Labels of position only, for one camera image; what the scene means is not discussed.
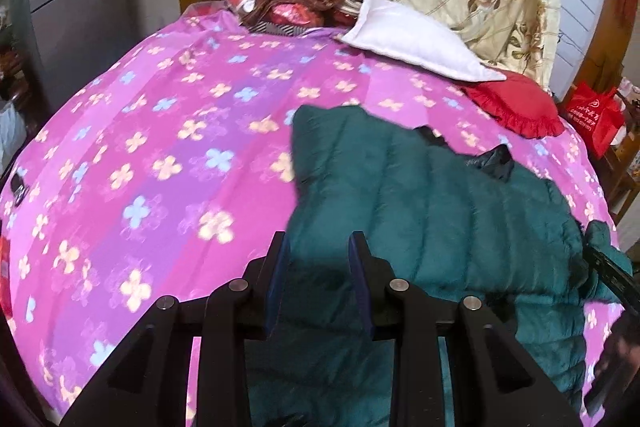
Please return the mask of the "dark green puffer jacket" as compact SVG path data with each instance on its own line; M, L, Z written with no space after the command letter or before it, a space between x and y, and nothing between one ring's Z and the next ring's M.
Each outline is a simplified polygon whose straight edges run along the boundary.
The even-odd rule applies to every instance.
M257 426L290 415L314 426L384 426L393 348L363 330L349 236L428 295L487 298L572 407L586 375L584 306L610 303L586 247L624 270L602 221L582 223L559 187L517 162L461 155L430 129L410 130L357 106L302 106L292 128L297 205L276 330L247 347Z

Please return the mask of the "wooden shelf rack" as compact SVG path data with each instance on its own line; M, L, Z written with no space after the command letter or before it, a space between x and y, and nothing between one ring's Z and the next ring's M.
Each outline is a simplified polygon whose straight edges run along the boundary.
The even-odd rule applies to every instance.
M622 104L625 124L600 162L600 182L614 223L618 225L639 195L639 87L620 80L614 100Z

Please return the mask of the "red box at bedside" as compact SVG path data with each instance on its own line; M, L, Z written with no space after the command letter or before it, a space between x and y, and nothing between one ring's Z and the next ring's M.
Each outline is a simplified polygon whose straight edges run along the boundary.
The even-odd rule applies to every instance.
M0 305L4 315L13 317L10 291L10 242L0 237Z

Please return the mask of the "red shopping bag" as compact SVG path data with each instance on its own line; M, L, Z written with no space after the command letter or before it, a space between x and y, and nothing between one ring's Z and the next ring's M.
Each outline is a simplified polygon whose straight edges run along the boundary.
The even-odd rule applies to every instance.
M576 129L594 159L606 153L625 124L615 93L615 87L597 92L588 84L579 83L563 106L565 119Z

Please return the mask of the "red ruffled cushion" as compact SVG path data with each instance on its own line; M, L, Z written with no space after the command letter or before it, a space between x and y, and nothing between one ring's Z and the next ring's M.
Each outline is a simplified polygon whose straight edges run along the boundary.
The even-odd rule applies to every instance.
M462 82L460 90L506 130L525 139L559 136L565 130L544 89L525 75L505 72L505 80Z

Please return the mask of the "pink floral bed sheet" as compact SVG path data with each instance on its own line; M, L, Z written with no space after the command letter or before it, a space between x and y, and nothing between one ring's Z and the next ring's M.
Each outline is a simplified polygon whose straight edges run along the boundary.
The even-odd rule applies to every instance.
M430 70L345 46L332 30L252 34L188 13L80 89L17 159L1 195L10 322L36 389L63 413L163 293L193 298L238 274L294 207L288 139L299 105L359 105L455 150L506 144L576 217L606 218L572 129L529 140Z

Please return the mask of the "small black device on bed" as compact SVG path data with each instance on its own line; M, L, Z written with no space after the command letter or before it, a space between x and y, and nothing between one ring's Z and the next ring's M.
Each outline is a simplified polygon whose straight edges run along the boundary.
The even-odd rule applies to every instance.
M18 173L14 173L10 180L10 189L14 199L14 206L18 207L23 202L28 186L25 184L23 177Z

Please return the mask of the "white plastic bag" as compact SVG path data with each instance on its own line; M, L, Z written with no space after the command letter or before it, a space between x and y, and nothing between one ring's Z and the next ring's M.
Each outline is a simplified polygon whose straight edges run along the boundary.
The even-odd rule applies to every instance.
M0 161L1 172L11 164L11 160L23 146L27 138L24 119L12 102L1 101L0 109Z

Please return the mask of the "white pillow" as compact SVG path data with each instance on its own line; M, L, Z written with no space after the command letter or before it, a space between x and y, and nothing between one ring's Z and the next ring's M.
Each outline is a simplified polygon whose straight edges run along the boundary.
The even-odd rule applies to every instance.
M506 80L503 72L485 66L449 27L395 1L363 0L354 27L341 42L451 80Z

